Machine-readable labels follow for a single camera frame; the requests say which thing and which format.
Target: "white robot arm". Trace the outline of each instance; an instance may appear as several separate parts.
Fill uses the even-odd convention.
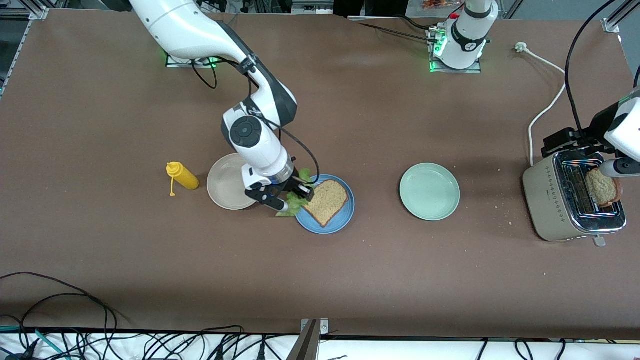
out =
[[[286,211],[278,198],[293,191],[310,200],[313,191],[297,180],[289,153],[274,134],[292,122],[296,99],[224,22],[204,15],[193,0],[131,0],[142,23],[169,54],[182,59],[232,58],[238,71],[253,79],[258,90],[223,115],[222,133],[247,164],[245,193],[261,204]]]
[[[588,147],[594,152],[615,154],[615,159],[600,165],[602,174],[640,176],[640,87],[594,116],[584,136],[569,127],[562,129],[544,140],[542,156]]]
[[[467,0],[457,19],[438,26],[444,29],[442,44],[434,55],[453,69],[466,69],[482,55],[486,36],[498,18],[495,0]]]
[[[613,109],[616,113],[611,118],[608,113]],[[596,129],[602,125],[598,121],[604,121],[607,128],[600,143],[624,157],[605,161],[600,170],[609,177],[640,176],[640,87],[607,110],[593,118],[591,134],[599,136],[601,132]]]

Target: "mustard bottle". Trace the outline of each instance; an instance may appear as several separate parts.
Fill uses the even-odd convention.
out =
[[[180,185],[187,188],[187,190],[196,190],[200,182],[183,164],[173,161],[166,164],[166,173],[171,176],[171,196],[175,196],[173,193],[173,180],[176,180]]]

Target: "white cable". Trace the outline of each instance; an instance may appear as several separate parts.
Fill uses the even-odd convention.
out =
[[[543,63],[545,63],[547,65],[553,66],[559,72],[562,72],[563,75],[564,75],[564,70],[561,67],[557,66],[556,64],[552,63],[551,61],[547,61],[547,60],[539,57],[538,55],[532,53],[527,48],[527,44],[525,44],[523,42],[519,42],[519,43],[516,44],[515,50],[518,53],[527,53],[527,54],[531,55],[532,57],[538,59],[539,61],[542,61]],[[533,163],[533,135],[531,134],[531,129],[533,128],[533,125],[536,123],[536,121],[538,121],[538,119],[540,119],[542,117],[542,115],[546,114],[547,111],[549,111],[551,108],[554,107],[554,105],[556,104],[556,101],[558,101],[558,99],[560,98],[560,96],[564,92],[564,88],[565,87],[566,87],[566,85],[565,85],[564,80],[563,80],[562,89],[560,89],[560,92],[556,95],[556,97],[551,102],[551,104],[549,104],[549,106],[547,106],[546,109],[542,110],[536,117],[534,117],[533,120],[531,121],[531,124],[529,124],[529,128],[527,130],[527,134],[529,135],[529,164],[530,164],[530,166],[534,165],[534,163]]]

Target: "table surface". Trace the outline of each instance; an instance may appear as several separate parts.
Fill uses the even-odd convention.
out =
[[[337,334],[636,338],[640,183],[623,180],[628,225],[604,249],[539,239],[522,190],[527,126],[562,78],[512,47],[562,64],[579,26],[498,21],[482,74],[463,75],[430,73],[423,43],[340,17],[238,16],[235,30],[298,100],[288,130],[355,193],[351,223],[320,236],[265,207],[221,209],[206,188],[169,197],[168,161],[204,180],[233,152],[221,114],[247,92],[233,68],[218,67],[209,90],[190,69],[164,68],[135,14],[51,10],[0,102],[0,272],[85,288],[128,328],[292,332],[329,318]],[[631,85],[618,37],[592,24],[572,62],[582,121]],[[572,124],[564,95],[535,127],[536,154]],[[445,220],[400,201],[402,174],[422,162],[460,183]],[[16,315],[64,291],[26,276],[0,286],[2,312]],[[101,316],[56,299],[26,325],[101,327]]]

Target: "bread slice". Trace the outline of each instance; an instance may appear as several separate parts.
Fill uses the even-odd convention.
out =
[[[347,190],[335,180],[327,180],[314,190],[314,198],[305,205],[305,209],[322,227],[340,212],[349,200]]]
[[[595,168],[587,173],[586,181],[589,194],[599,206],[606,208],[620,201],[622,185],[619,179],[612,179],[604,175],[599,168]]]

